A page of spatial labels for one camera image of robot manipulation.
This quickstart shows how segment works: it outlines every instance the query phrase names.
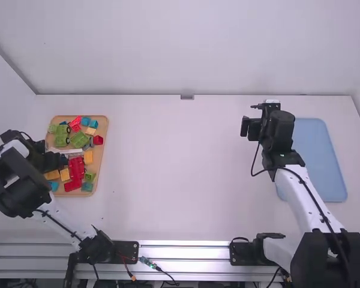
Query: wooden tray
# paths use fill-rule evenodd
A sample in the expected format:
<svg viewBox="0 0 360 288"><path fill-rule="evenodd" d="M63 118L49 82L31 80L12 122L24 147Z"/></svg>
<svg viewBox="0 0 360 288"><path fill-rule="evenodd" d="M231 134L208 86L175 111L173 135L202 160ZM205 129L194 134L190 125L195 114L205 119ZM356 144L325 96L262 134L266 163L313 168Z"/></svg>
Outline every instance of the wooden tray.
<svg viewBox="0 0 360 288"><path fill-rule="evenodd" d="M50 124L59 124L59 123L64 122L64 121L66 121L68 123L68 122L72 121L74 118L76 118L77 116L78 115L58 115L58 116L53 117ZM104 144L103 145L95 145L95 147L89 148L87 150L87 151L92 150L93 162L90 165L85 165L85 169L88 169L89 171L96 173L96 178L93 181L94 187L92 189L92 192L81 191L81 188L70 191L70 192L65 192L64 183L66 183L68 181L62 182L61 179L51 180L51 181L59 182L59 188L57 189L57 191L53 192L53 194L55 196L83 196L83 197L87 197L87 196L91 196L96 191L97 181L98 181L98 179L100 177L101 159L103 157L104 146L106 144L106 136L107 136L107 129L108 129L108 118L106 116L103 116L103 115L81 115L81 116L82 117L90 117L91 120L97 120L98 128L96 129L96 132L95 132L94 135L95 136L100 135L101 137L104 138ZM80 125L80 127L81 127L82 131L85 132L87 127L82 126L82 125ZM72 131L70 133L69 137L71 137L74 134L75 133ZM55 135L47 133L47 135L46 135L46 145L47 145L47 147L55 147L54 146L54 141L55 141ZM68 150L68 149L75 149L75 147L72 144L68 144L66 147L56 147L56 149Z"/></svg>

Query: toy brick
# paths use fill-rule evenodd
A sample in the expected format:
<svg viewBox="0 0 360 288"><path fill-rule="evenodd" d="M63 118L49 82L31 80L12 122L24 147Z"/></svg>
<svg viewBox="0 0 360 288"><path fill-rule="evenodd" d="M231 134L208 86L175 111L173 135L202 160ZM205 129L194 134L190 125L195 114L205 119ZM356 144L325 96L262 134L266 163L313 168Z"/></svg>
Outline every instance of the toy brick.
<svg viewBox="0 0 360 288"><path fill-rule="evenodd" d="M58 128L58 126L57 126L57 125L55 125L55 124L51 124L51 125L49 125L49 127L48 127L48 132L49 132L50 134L55 134L55 133L56 133L57 128Z"/></svg>
<svg viewBox="0 0 360 288"><path fill-rule="evenodd" d="M52 182L52 181L48 181L50 187L51 187L51 191L52 192L56 192L59 188L59 182Z"/></svg>
<svg viewBox="0 0 360 288"><path fill-rule="evenodd" d="M74 136L71 137L71 143L75 148L82 148L89 142L87 135L83 131L77 132Z"/></svg>
<svg viewBox="0 0 360 288"><path fill-rule="evenodd" d="M96 173L85 172L85 181L93 182L96 177Z"/></svg>
<svg viewBox="0 0 360 288"><path fill-rule="evenodd" d="M97 127L98 127L98 122L97 122L97 120L92 120L92 121L89 123L89 126L90 126L91 128L97 129Z"/></svg>
<svg viewBox="0 0 360 288"><path fill-rule="evenodd" d="M71 128L75 133L79 132L81 129L79 124L73 125L73 126L71 126Z"/></svg>
<svg viewBox="0 0 360 288"><path fill-rule="evenodd" d="M85 134L94 135L96 132L96 129L88 127L85 131Z"/></svg>
<svg viewBox="0 0 360 288"><path fill-rule="evenodd" d="M45 177L47 180L59 179L59 178L60 178L59 170L54 170L54 171L45 173L45 174L44 174L44 177Z"/></svg>
<svg viewBox="0 0 360 288"><path fill-rule="evenodd" d="M83 151L87 151L90 147L91 147L91 143L88 142L88 143L83 147Z"/></svg>
<svg viewBox="0 0 360 288"><path fill-rule="evenodd" d="M83 179L84 178L85 167L84 167L83 158L81 156L69 159L68 167L70 170L71 179Z"/></svg>
<svg viewBox="0 0 360 288"><path fill-rule="evenodd" d="M89 164L91 164L94 160L93 160L93 153L92 153L92 151L86 151L86 152L84 152L84 163L86 164L86 165L89 165Z"/></svg>
<svg viewBox="0 0 360 288"><path fill-rule="evenodd" d="M66 135L56 135L55 137L55 147L65 147L69 144L70 139Z"/></svg>
<svg viewBox="0 0 360 288"><path fill-rule="evenodd" d="M95 145L102 145L104 143L104 138L102 138L100 135L96 135L94 137L94 144Z"/></svg>
<svg viewBox="0 0 360 288"><path fill-rule="evenodd" d="M74 118L74 119L70 122L69 125L70 125L70 127L72 128L72 127L75 126L75 125L80 125L81 121L82 121L82 117L81 117L81 116L78 116L78 117Z"/></svg>
<svg viewBox="0 0 360 288"><path fill-rule="evenodd" d="M94 185L92 183L84 182L82 184L82 191L92 192Z"/></svg>
<svg viewBox="0 0 360 288"><path fill-rule="evenodd" d="M83 117L82 118L82 125L83 126L88 126L89 123L91 123L91 119L89 117Z"/></svg>
<svg viewBox="0 0 360 288"><path fill-rule="evenodd" d="M91 146L92 148L95 146L93 136L91 136L91 137L89 138L89 144L90 144L90 146Z"/></svg>
<svg viewBox="0 0 360 288"><path fill-rule="evenodd" d="M64 190L65 192L70 192L72 190L80 188L81 186L81 179L73 179L71 182L64 183Z"/></svg>
<svg viewBox="0 0 360 288"><path fill-rule="evenodd" d="M61 178L61 181L64 182L64 181L68 181L70 178L70 171L68 168L65 168L63 170L60 171L60 178Z"/></svg>

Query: wire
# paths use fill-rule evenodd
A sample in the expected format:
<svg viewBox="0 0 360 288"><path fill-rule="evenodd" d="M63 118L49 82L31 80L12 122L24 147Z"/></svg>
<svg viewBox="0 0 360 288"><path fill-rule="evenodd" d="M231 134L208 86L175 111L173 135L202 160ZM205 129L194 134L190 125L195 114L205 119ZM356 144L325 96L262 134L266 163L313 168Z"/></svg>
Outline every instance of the wire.
<svg viewBox="0 0 360 288"><path fill-rule="evenodd" d="M95 274L96 274L96 279L97 280L100 280L99 277L98 277L98 273L97 273L97 269L96 269L96 266L93 264L92 265L94 267L94 271L95 271Z"/></svg>
<svg viewBox="0 0 360 288"><path fill-rule="evenodd" d="M340 255L341 261L342 261L342 263L344 265L344 268L345 268L345 270L346 270L346 272L348 274L348 282L349 282L348 284L351 287L352 285L350 283L350 268L349 268L349 263L348 263L346 254L345 254L343 248L341 247L341 244L340 244L339 240L337 239L335 231L333 230L331 224L329 223L329 220L328 220L327 216L324 214L324 212L323 212L322 208L320 207L320 205L318 204L316 198L313 196L312 191L309 189L307 183L305 183L305 181L301 178L301 176L298 175L295 171L290 170L288 168L285 168L283 166L277 166L277 167L272 167L272 168L268 168L268 169L263 169L263 170L255 173L255 174L253 174L253 166L254 166L254 162L256 160L257 153L259 151L259 146L260 146L260 142L257 145L256 153L255 153L255 156L253 158L252 167L251 167L251 176L255 177L255 176L257 176L257 175L259 175L259 174L261 174L261 173L263 173L265 171L275 171L276 172L277 169L281 169L281 170L285 170L285 171L288 171L288 172L292 173L293 175L295 175L299 179L299 183L304 186L304 188L306 189L308 194L311 196L313 203L315 204L317 210L319 210L319 213L320 213L321 217L323 217L323 221L327 225L327 227L328 227L328 229L329 229L329 231L330 231L330 233L331 233L331 235L332 235L332 237L334 239L334 242L335 242L336 248L338 250L338 253Z"/></svg>
<svg viewBox="0 0 360 288"><path fill-rule="evenodd" d="M43 216L47 216L50 218L53 222L55 222L59 227L63 228L66 232L68 232L71 237L75 237L77 240L82 242L83 240L76 235L76 232L72 232L70 229L66 228L63 224L61 224L58 220L54 219L47 211L43 211L40 209L35 209L35 211L40 212Z"/></svg>
<svg viewBox="0 0 360 288"><path fill-rule="evenodd" d="M280 269L281 269L281 267L279 267L279 268L276 269L275 274L274 274L274 276L273 276L272 279L271 279L271 282L269 282L269 284L268 284L265 288L269 288L269 287L272 285L272 283L274 282L274 280L275 280L275 278L276 278L277 272L278 272Z"/></svg>

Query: orange toy brick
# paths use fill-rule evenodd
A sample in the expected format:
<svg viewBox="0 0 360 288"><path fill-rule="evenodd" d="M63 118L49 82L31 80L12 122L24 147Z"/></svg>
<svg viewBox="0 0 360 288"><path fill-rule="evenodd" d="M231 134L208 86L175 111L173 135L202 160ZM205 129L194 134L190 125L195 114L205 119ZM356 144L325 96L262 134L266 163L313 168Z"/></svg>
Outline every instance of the orange toy brick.
<svg viewBox="0 0 360 288"><path fill-rule="evenodd" d="M65 168L63 170L60 171L60 178L61 178L61 181L64 182L64 181L68 181L70 178L70 171L68 168Z"/></svg>
<svg viewBox="0 0 360 288"><path fill-rule="evenodd" d="M58 178L60 178L59 170L54 170L54 171L45 173L45 174L44 174L44 177L45 177L47 180L55 180L55 179L58 179Z"/></svg>
<svg viewBox="0 0 360 288"><path fill-rule="evenodd" d="M91 164L93 161L94 161L94 159L93 159L93 153L92 153L92 151L85 151L85 152L84 152L84 163L85 163L86 165L89 165L89 164Z"/></svg>

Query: white table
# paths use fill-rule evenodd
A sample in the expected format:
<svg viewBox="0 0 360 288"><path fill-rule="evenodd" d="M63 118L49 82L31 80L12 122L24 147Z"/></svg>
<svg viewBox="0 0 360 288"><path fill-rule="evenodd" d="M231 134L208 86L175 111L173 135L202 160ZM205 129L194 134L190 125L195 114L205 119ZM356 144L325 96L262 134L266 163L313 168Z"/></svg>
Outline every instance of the white table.
<svg viewBox="0 0 360 288"><path fill-rule="evenodd" d="M296 117L326 122L348 191L344 203L328 207L348 231L360 232L360 118L350 97L196 95L191 101L179 95L43 95L30 109L26 132L42 139L55 115L106 115L97 190L92 197L59 198L61 205L113 239L141 239L140 255L160 259L179 280L266 281L274 268L234 268L226 260L227 241L235 236L298 233L269 176L250 176L256 143L239 136L242 116L259 117L250 105L264 98L281 100L282 109ZM71 251L64 243L40 223L0 214L0 257L15 258L0 258L0 277L63 278ZM21 259L27 255L38 261ZM170 261L179 257L185 262ZM118 265L98 270L101 278L128 278ZM142 265L131 270L141 280L163 278ZM77 276L94 273L79 265Z"/></svg>

